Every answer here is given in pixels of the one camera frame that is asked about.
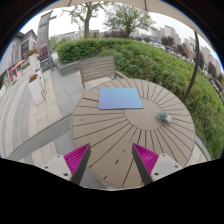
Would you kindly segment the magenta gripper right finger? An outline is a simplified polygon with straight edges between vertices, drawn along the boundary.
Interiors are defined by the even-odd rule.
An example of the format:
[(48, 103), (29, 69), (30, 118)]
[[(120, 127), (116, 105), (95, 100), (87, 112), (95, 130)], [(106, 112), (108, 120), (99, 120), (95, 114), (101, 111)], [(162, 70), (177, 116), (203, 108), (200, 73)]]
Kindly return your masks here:
[(182, 166), (167, 154), (158, 155), (135, 143), (132, 144), (132, 154), (144, 185), (182, 169)]

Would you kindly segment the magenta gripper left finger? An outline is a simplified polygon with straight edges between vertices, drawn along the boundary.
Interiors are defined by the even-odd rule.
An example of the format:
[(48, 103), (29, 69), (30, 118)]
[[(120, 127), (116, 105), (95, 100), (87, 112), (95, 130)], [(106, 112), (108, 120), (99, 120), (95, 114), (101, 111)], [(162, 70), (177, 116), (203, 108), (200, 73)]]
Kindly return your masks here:
[(85, 144), (65, 156), (57, 154), (43, 166), (43, 169), (79, 185), (90, 155), (91, 146)]

